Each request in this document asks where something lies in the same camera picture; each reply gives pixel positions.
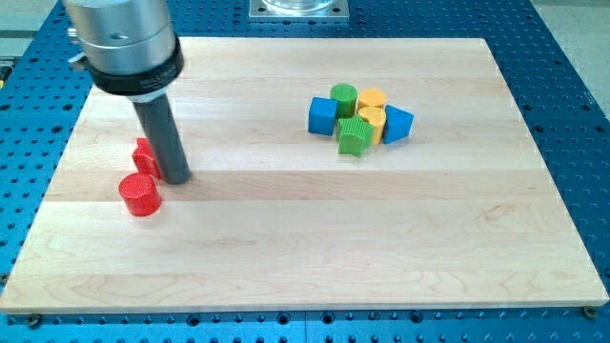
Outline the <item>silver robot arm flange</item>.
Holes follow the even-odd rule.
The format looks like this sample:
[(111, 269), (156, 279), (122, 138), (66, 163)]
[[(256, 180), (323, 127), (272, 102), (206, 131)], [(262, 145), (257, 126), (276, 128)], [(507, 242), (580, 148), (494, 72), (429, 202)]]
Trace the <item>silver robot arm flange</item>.
[(98, 89), (128, 97), (161, 92), (184, 57), (165, 0), (64, 0), (68, 36), (80, 53), (69, 62)]

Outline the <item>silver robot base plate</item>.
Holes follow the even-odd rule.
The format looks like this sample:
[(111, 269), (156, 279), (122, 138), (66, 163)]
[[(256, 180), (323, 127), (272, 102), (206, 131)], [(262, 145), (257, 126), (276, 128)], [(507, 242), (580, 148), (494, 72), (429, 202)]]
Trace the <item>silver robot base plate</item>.
[(348, 0), (250, 0), (251, 21), (337, 20), (350, 17)]

